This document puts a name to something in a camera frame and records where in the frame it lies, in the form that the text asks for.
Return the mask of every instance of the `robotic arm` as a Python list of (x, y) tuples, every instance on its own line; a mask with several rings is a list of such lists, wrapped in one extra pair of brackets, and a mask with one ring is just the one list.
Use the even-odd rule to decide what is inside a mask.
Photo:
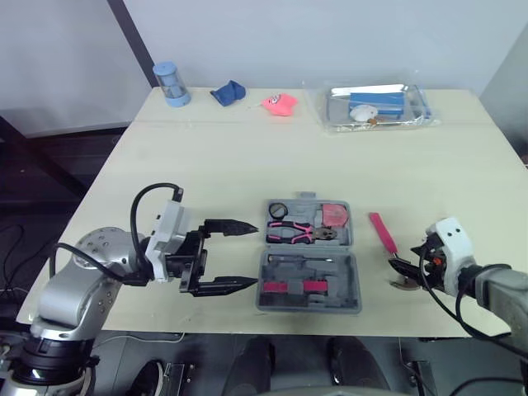
[(433, 224), (426, 234), (426, 242), (411, 250), (420, 256), (427, 274), (399, 257), (389, 259), (392, 268), (457, 300), (463, 295), (475, 298), (510, 326), (511, 336), (503, 341), (528, 356), (528, 275), (507, 265), (477, 265), (471, 241), (455, 218)]
[[(132, 233), (116, 227), (96, 229), (75, 247), (62, 243), (55, 247), (74, 254), (64, 269), (51, 273), (31, 324), (31, 338), (10, 371), (2, 396), (85, 394), (95, 382), (93, 367), (98, 360), (91, 357), (93, 342), (123, 284), (145, 286), (149, 281), (181, 278), (181, 292), (213, 296), (229, 295), (257, 281), (221, 276), (200, 282), (207, 258), (205, 239), (212, 233), (244, 235), (257, 228), (237, 220), (207, 219), (197, 230), (188, 231), (188, 214), (180, 203), (183, 190), (175, 191), (157, 217), (151, 237), (137, 234), (139, 251)], [(91, 260), (79, 256), (83, 253)], [(53, 268), (54, 257), (50, 262)]]

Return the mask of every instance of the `pink-handled pliers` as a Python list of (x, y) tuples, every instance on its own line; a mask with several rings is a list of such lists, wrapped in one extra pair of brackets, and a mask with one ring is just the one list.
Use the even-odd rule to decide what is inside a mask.
[(313, 243), (315, 239), (329, 240), (337, 236), (335, 229), (321, 227), (315, 229), (310, 223), (296, 223), (295, 221), (270, 221), (268, 228), (285, 227), (288, 229), (298, 229), (304, 233), (291, 238), (279, 237), (277, 235), (267, 235), (266, 241), (269, 243)]

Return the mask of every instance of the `screwdriver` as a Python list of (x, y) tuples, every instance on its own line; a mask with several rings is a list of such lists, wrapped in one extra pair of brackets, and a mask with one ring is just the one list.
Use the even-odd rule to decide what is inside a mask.
[(333, 262), (333, 259), (325, 257), (305, 257), (301, 254), (270, 254), (267, 257), (267, 261), (270, 264), (278, 264), (281, 262)]

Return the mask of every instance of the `blue cylinder container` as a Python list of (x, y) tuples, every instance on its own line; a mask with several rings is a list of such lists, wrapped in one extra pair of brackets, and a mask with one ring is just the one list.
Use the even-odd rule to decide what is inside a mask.
[(173, 62), (155, 64), (153, 71), (169, 106), (182, 107), (191, 101), (191, 94), (185, 88)]

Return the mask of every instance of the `white wall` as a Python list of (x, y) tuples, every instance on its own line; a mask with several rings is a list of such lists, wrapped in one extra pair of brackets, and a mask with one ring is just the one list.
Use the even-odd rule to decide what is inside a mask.
[(480, 97), (519, 153), (528, 150), (528, 25)]
[(24, 134), (124, 125), (149, 91), (105, 0), (2, 0), (0, 115)]
[(486, 87), (528, 21), (526, 0), (125, 0), (154, 62), (188, 85), (252, 87), (413, 74)]
[[(401, 73), (480, 93), (528, 22), (526, 0), (125, 3), (155, 61), (175, 60), (187, 85), (216, 87)], [(25, 134), (125, 125), (149, 89), (105, 0), (2, 0), (0, 115)], [(507, 92), (490, 90), (483, 98), (499, 109)]]

